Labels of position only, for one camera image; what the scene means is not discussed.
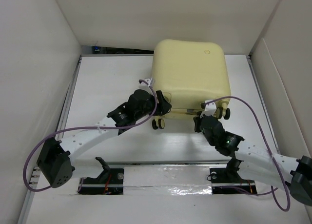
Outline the yellow hard-shell suitcase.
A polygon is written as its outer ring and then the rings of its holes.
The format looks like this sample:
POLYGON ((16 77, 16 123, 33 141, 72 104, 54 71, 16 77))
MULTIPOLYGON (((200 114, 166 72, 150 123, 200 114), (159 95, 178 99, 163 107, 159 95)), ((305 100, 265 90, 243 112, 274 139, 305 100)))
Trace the yellow hard-shell suitcase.
POLYGON ((201 103, 214 100, 214 117, 231 116, 230 82, 223 49, 213 42, 166 39, 157 44, 152 64, 153 88, 162 91, 171 111, 152 120, 154 130, 165 119, 191 119, 203 111, 201 103))

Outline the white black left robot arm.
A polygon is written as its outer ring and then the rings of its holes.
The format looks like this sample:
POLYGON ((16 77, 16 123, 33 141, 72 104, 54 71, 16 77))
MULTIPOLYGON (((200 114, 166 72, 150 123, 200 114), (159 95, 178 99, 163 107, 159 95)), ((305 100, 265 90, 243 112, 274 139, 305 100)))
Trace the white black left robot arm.
POLYGON ((138 89, 127 102, 98 121, 95 127, 86 127, 58 141, 54 137, 48 138, 43 144, 37 165, 49 185, 58 188, 71 179, 75 170, 74 161, 80 155, 101 142, 133 128, 138 120, 146 116, 165 115, 171 108, 171 104, 160 90, 149 94, 145 90, 138 89))

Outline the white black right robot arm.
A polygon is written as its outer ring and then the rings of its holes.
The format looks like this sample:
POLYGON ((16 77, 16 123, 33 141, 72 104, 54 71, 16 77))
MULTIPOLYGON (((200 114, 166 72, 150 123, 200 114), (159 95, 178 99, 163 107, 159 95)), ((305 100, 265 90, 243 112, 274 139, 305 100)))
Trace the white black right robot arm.
POLYGON ((231 157, 225 176, 231 182, 242 178, 288 191, 298 202, 312 204, 312 160, 269 153, 267 149, 247 142, 243 137, 225 131, 213 116, 195 116, 195 132, 202 133, 218 153, 231 157))

